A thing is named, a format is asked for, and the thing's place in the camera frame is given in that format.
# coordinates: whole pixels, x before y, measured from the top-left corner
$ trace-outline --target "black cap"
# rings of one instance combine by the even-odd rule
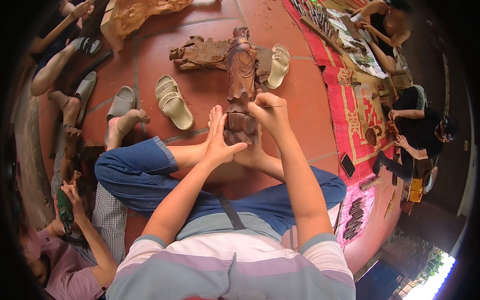
[[[410,4],[405,1],[405,0],[384,0],[385,3],[388,4],[388,6],[391,6],[395,9],[404,11],[404,12],[411,12],[412,7],[410,7]]]
[[[443,126],[445,129],[445,137],[447,138],[447,140],[453,141],[454,139],[456,139],[459,132],[457,121],[452,120],[448,116],[444,116]]]

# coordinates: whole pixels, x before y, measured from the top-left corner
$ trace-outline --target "pink shirt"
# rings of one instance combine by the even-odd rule
[[[50,259],[50,279],[45,291],[56,300],[95,300],[102,287],[90,270],[91,265],[72,245],[49,236],[46,229],[38,232],[43,254]]]

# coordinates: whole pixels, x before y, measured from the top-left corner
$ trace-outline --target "black and white sandal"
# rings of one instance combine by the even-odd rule
[[[102,48],[102,41],[92,37],[86,37],[80,43],[80,49],[88,55],[95,55]]]

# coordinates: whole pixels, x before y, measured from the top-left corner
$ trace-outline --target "smartphone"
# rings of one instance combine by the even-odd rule
[[[348,154],[345,153],[345,155],[342,158],[342,167],[343,170],[345,170],[345,173],[348,175],[349,178],[352,178],[353,172],[355,172],[355,166],[352,163],[352,160],[348,156]]]

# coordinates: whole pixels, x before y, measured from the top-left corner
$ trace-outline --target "striped shirt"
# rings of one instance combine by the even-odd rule
[[[107,299],[355,299],[334,235],[316,235],[295,252],[256,215],[239,216],[247,229],[233,230],[225,213],[207,215],[185,225],[168,246],[159,237],[140,236]]]

